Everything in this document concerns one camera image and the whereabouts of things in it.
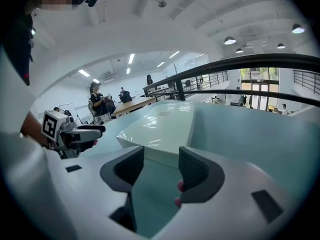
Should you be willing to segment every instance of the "backpack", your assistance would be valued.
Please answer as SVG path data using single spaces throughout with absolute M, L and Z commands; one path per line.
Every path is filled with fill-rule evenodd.
M 90 111 L 90 113 L 93 115 L 93 117 L 96 117 L 97 116 L 97 112 L 95 111 L 95 109 L 94 109 L 94 104 L 93 104 L 93 102 L 91 101 L 91 98 L 89 99 L 89 101 L 88 101 L 88 109 L 89 109 L 89 111 Z

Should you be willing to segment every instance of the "black shirt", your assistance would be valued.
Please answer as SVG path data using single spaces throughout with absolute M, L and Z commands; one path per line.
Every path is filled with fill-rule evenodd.
M 101 94 L 101 93 L 95 93 L 95 94 L 91 94 L 91 101 L 93 104 L 101 101 L 101 100 L 104 100 L 105 97 Z M 94 111 L 96 112 L 96 115 L 97 116 L 102 116 L 102 115 L 105 115 L 106 113 L 109 112 L 108 108 L 107 108 L 107 105 L 106 103 L 101 103 L 99 106 L 95 107 L 93 106 L 93 109 Z
M 31 58 L 33 20 L 31 15 L 20 14 L 3 40 L 4 50 L 19 76 L 27 86 Z

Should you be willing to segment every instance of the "white ceiling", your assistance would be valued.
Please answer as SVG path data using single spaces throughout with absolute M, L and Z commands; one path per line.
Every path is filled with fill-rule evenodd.
M 60 47 L 74 39 L 79 42 L 83 40 L 86 49 L 90 50 L 95 47 L 95 41 L 88 39 L 87 36 L 106 26 L 120 26 L 132 22 L 141 24 L 159 22 L 171 25 L 178 30 L 180 28 L 189 29 L 195 35 L 200 35 L 217 46 L 221 51 L 220 58 L 238 55 L 235 53 L 237 48 L 254 40 L 267 40 L 267 46 L 263 48 L 264 52 L 279 52 L 277 44 L 280 42 L 286 45 L 286 49 L 281 52 L 294 52 L 296 47 L 311 36 L 305 20 L 289 0 L 164 1 L 166 2 L 164 8 L 158 7 L 158 2 L 154 0 L 98 0 L 92 8 L 82 4 L 77 9 L 69 11 L 36 10 L 32 14 L 36 28 L 35 48 L 32 55 L 37 63 L 49 57 L 53 51 L 59 51 Z M 293 23 L 299 23 L 307 28 L 306 32 L 299 35 L 292 34 Z M 108 36 L 110 33 L 106 31 L 103 35 Z M 228 46 L 224 45 L 224 39 L 227 36 L 234 37 L 237 42 Z M 111 36 L 111 38 L 119 39 L 120 42 L 122 36 Z M 170 40 L 170 33 L 160 38 Z M 139 41 L 146 44 L 155 42 L 143 36 Z M 130 40 L 127 40 L 127 43 L 122 40 L 122 43 L 123 50 L 129 45 L 135 46 L 130 43 Z M 134 65 L 131 67 L 132 74 L 154 69 L 168 57 L 170 52 L 174 53 L 175 49 L 183 51 L 188 47 L 175 47 L 172 41 L 172 50 L 169 52 L 159 48 L 159 52 L 137 54 Z M 254 53 L 253 49 L 245 51 L 245 54 L 252 53 Z M 125 62 L 128 60 L 128 55 L 122 56 L 120 62 L 116 59 L 113 59 L 112 62 L 110 60 L 97 62 L 87 70 L 92 71 L 96 78 L 101 78 L 113 71 L 121 76 L 127 70 Z M 88 56 L 86 65 L 90 65 L 92 61 Z

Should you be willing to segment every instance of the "black sleeve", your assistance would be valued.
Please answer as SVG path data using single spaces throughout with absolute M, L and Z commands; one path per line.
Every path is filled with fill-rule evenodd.
M 98 99 L 98 96 L 94 95 L 93 93 L 91 94 L 91 101 L 93 104 L 97 103 L 100 101 L 100 99 Z

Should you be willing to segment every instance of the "whiteboard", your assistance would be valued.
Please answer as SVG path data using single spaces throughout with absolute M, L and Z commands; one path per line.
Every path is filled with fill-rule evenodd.
M 73 103 L 59 105 L 59 108 L 64 111 L 69 110 L 72 117 L 73 117 L 73 120 L 76 122 L 76 124 L 81 125 L 81 122 L 80 122 L 78 115 L 77 115 L 77 112 L 76 112 L 75 105 Z

